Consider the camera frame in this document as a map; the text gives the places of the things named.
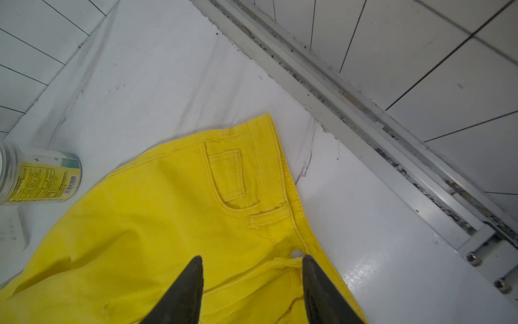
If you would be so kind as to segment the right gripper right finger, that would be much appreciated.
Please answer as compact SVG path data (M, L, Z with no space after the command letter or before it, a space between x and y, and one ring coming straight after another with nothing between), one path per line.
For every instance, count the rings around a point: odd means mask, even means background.
M304 304L309 323L364 323L310 255L302 259L302 275Z

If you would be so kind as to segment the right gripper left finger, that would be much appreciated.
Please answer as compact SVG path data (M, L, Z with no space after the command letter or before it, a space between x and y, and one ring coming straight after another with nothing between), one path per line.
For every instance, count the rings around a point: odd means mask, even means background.
M202 257L195 256L140 323L199 323L203 287Z

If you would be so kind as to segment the yellow trousers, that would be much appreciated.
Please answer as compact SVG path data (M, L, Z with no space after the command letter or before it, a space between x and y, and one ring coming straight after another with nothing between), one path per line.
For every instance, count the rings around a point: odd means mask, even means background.
M92 187L1 290L1 322L139 323L201 257L202 323L307 323L305 256L365 323L264 114L159 145Z

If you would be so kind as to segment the small jar yellow label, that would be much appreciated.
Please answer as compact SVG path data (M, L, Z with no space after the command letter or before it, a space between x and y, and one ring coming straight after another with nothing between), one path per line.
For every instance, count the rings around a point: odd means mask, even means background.
M73 153L1 142L1 204L67 201L82 179Z

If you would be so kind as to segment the aluminium mounting rail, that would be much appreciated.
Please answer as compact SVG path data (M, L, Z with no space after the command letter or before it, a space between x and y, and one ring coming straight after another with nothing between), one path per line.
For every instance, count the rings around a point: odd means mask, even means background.
M511 303L517 222L249 1L194 4Z

